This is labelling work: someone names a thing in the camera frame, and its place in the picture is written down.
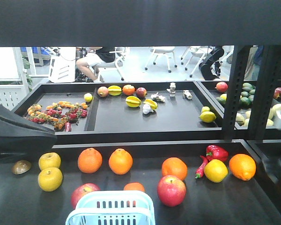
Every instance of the basket handle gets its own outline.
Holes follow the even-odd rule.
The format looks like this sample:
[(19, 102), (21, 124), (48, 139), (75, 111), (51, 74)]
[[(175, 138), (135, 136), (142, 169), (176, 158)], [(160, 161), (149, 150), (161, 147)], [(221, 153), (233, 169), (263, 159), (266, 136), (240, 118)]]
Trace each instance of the basket handle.
[(82, 217), (82, 216), (102, 216), (102, 215), (126, 215), (126, 214), (142, 214), (149, 218), (150, 223), (149, 225), (155, 225), (155, 218), (150, 210), (140, 207), (133, 207), (133, 208), (78, 208), (73, 210), (67, 217), (66, 225), (73, 225), (72, 221), (75, 217)]

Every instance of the light blue basket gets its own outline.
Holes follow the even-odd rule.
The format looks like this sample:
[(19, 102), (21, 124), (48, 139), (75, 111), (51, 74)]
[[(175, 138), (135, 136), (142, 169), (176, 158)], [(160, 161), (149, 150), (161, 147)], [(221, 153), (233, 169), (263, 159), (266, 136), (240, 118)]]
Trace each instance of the light blue basket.
[(79, 200), (66, 225), (155, 225), (154, 206), (141, 191), (94, 191)]

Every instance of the black overhead panel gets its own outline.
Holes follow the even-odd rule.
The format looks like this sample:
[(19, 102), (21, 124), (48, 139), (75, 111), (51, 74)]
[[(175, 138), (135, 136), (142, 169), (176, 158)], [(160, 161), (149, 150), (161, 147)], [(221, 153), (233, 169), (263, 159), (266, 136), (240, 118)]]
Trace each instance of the black overhead panel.
[(0, 0), (0, 46), (281, 45), (281, 0)]

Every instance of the black shirt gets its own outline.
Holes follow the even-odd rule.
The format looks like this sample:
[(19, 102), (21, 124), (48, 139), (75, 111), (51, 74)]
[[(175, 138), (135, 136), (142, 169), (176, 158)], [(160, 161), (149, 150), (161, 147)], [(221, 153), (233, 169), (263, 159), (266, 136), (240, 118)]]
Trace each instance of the black shirt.
[(99, 50), (96, 50), (96, 54), (102, 59), (104, 62), (113, 62), (116, 58), (115, 53), (109, 53), (113, 52), (115, 50), (115, 47), (102, 47)]

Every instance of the white shorts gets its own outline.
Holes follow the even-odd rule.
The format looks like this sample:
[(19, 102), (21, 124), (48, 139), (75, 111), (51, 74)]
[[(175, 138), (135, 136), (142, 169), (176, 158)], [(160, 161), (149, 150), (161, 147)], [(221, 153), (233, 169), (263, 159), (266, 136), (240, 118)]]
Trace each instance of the white shorts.
[(87, 62), (87, 64), (90, 67), (93, 67), (94, 65), (98, 63), (105, 63), (96, 53), (90, 52), (85, 57), (84, 60)]

